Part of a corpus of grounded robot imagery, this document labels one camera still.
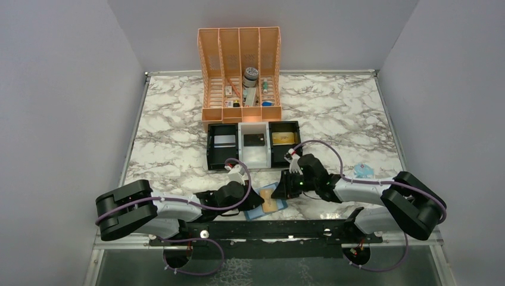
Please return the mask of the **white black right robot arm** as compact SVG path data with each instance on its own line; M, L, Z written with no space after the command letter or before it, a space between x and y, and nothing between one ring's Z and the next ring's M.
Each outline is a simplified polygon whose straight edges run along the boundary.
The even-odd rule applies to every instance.
M357 243L368 234L403 231L417 240L427 240L447 215L447 205L409 172L374 181L329 173L312 154L299 156L289 150L284 159L289 168L281 176L272 198L290 199L314 191L331 203L361 202L374 208L355 209L346 219L344 236Z

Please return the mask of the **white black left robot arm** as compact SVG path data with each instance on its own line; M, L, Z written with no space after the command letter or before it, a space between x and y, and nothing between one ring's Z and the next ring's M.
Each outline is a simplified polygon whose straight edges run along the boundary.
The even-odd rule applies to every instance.
M95 224L103 241L139 233L178 245L186 240L186 223L212 222L228 211L245 212L263 203L248 182L231 181L217 190L185 197L154 191L148 180L141 179L97 197Z

